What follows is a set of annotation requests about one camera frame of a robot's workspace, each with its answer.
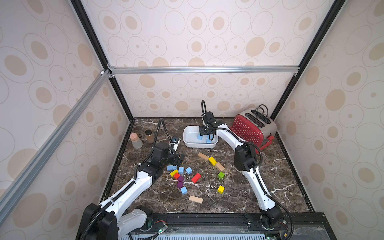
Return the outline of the long blue block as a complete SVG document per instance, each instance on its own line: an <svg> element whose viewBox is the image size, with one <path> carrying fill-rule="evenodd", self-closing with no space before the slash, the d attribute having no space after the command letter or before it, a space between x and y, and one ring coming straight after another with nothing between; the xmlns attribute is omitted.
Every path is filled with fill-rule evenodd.
<svg viewBox="0 0 384 240"><path fill-rule="evenodd" d="M175 170L177 170L177 166L174 166L174 165L167 166L167 171L175 171Z"/></svg>

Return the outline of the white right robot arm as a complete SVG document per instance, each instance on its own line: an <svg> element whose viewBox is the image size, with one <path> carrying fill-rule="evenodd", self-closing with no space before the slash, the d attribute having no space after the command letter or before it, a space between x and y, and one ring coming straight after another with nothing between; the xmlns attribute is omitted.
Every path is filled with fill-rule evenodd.
<svg viewBox="0 0 384 240"><path fill-rule="evenodd" d="M217 120L212 112L207 111L206 103L201 101L203 125L199 127L200 135L222 138L234 150L234 165L249 181L254 191L261 212L261 223L264 229L272 230L283 219L285 211L290 220L291 229L286 240L291 239L294 233L294 222L291 213L279 201L274 199L261 177L259 166L263 163L261 149L251 142L247 142L236 135L221 120Z"/></svg>

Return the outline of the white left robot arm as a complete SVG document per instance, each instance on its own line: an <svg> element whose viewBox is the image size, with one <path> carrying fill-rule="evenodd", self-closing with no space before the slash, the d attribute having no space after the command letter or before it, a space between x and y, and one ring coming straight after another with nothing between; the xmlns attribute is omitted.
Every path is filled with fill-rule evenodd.
<svg viewBox="0 0 384 240"><path fill-rule="evenodd" d="M134 170L134 176L114 195L99 205L90 204L84 210L76 235L77 240L118 240L130 232L152 225L153 212L139 206L129 214L125 211L163 174L168 165L180 166L184 156L176 150L180 138L168 142L153 142L151 152Z"/></svg>

